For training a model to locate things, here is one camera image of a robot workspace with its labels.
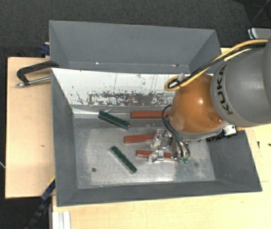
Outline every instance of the metal clamp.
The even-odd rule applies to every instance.
[[[48,77],[36,79],[36,80],[33,80],[33,81],[29,81],[25,76],[25,74],[29,74],[29,73],[32,73],[32,72],[35,72],[35,71],[44,70],[44,69],[47,69],[47,68],[59,68],[59,65],[54,61],[47,61],[47,62],[38,63],[38,64],[35,64],[35,65],[31,65],[31,66],[27,66],[27,67],[19,69],[17,71],[16,75],[22,81],[22,83],[18,83],[18,84],[16,84],[16,86],[18,86],[18,87],[19,86],[28,86],[28,85],[31,85],[31,84],[34,84],[34,83],[50,80],[51,77],[48,76]]]

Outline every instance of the rust stain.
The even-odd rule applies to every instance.
[[[89,105],[106,106],[163,106],[169,105],[173,101],[173,94],[168,92],[151,92],[148,94],[128,92],[96,92],[87,93],[86,102]]]

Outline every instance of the red bar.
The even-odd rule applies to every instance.
[[[169,114],[169,111],[164,112],[164,116]],[[132,111],[131,119],[161,119],[162,111]]]
[[[138,149],[136,150],[136,157],[148,158],[151,153],[152,151],[149,150]],[[170,153],[164,153],[164,160],[175,161]]]
[[[142,143],[147,141],[152,141],[154,138],[154,133],[152,134],[142,134],[142,135],[127,135],[124,136],[124,143]]]

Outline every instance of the gray sheet metal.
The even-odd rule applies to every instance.
[[[187,165],[148,163],[136,158],[135,150],[149,149],[149,143],[125,145],[122,139],[125,135],[153,132],[163,126],[162,121],[131,120],[128,107],[116,111],[115,106],[102,106],[103,103],[91,107],[82,105],[81,101],[70,104],[66,91],[70,86],[57,78],[66,77],[61,71],[66,70],[52,71],[58,206],[261,190],[245,134],[215,143],[204,140],[190,143],[192,157]],[[72,84],[83,85],[83,81]],[[129,121],[129,130],[98,119],[95,111],[98,108],[113,111]],[[134,175],[113,157],[109,151],[112,146],[117,146],[136,166],[138,171]]]
[[[190,73],[220,54],[214,30],[49,21],[49,35],[51,60],[66,69]]]

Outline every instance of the dark carpet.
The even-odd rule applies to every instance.
[[[243,1],[262,7],[267,0]],[[271,27],[269,4],[254,25]],[[208,28],[227,47],[248,39],[246,31],[261,7],[235,0],[0,0],[0,160],[5,162],[5,58],[40,57],[40,45],[49,41],[48,20]],[[5,200],[4,179],[0,166],[0,229],[24,228],[39,199]],[[47,219],[39,228],[47,228]]]

